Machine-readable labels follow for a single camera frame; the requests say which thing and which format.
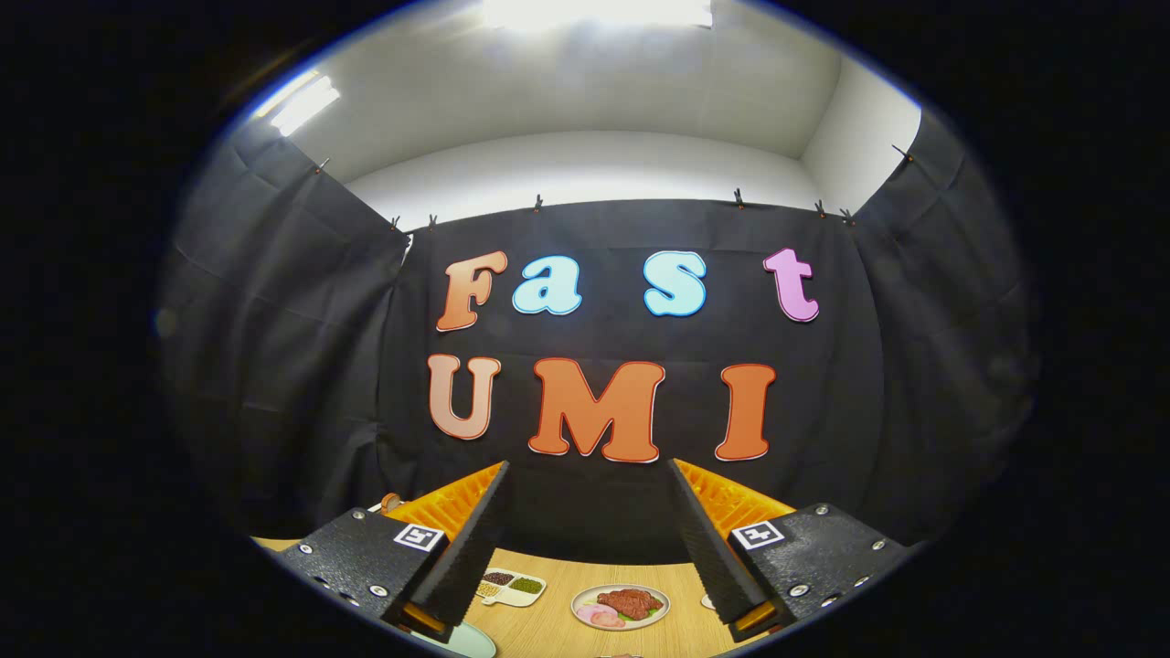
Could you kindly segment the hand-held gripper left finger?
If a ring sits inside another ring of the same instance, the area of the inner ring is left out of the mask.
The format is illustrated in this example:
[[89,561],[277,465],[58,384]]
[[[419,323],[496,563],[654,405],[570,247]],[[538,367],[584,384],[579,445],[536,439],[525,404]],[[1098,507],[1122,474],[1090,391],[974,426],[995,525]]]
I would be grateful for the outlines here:
[[450,640],[503,534],[509,467],[497,462],[388,510],[347,510],[277,561],[369,621]]

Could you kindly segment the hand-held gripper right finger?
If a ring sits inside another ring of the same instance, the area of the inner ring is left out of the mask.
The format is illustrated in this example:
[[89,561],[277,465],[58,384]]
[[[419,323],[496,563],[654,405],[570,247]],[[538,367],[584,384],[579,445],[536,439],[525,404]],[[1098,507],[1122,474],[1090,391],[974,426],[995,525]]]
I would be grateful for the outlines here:
[[677,534],[735,642],[820,617],[915,555],[832,503],[792,508],[684,460],[668,473]]

